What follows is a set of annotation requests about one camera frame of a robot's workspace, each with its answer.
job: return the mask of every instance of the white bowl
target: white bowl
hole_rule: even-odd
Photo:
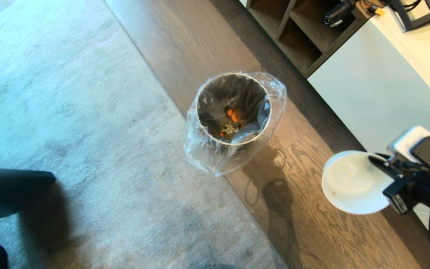
[[[343,151],[333,155],[324,166],[321,185],[324,196],[336,208],[352,214],[371,214],[389,205],[383,190],[394,180],[375,167],[362,152]]]

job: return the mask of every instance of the hardwood floor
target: hardwood floor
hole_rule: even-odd
[[[106,0],[185,114],[211,76],[266,71],[288,89],[268,145],[228,174],[290,268],[430,268],[427,231],[390,208],[343,213],[321,191],[333,153],[362,146],[237,0]]]

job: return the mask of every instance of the shelf compartment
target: shelf compartment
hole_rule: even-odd
[[[355,17],[350,13],[336,27],[330,28],[325,25],[323,23],[324,14],[337,4],[339,4],[339,0],[306,0],[290,13],[292,20],[322,52],[327,51],[355,21]]]
[[[289,3],[290,0],[252,0],[249,10],[263,29],[274,38]]]
[[[277,42],[292,63],[306,76],[308,69],[322,55],[302,29],[292,19],[288,19]]]

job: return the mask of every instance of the plastic trash bag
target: plastic trash bag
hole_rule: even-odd
[[[213,176],[249,160],[285,111],[286,87],[267,73],[226,73],[205,82],[188,112],[186,157]]]

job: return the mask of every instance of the gray carpet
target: gray carpet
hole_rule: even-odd
[[[185,137],[102,0],[0,14],[0,167],[57,177],[0,219],[12,269],[285,268],[228,182],[186,163]]]

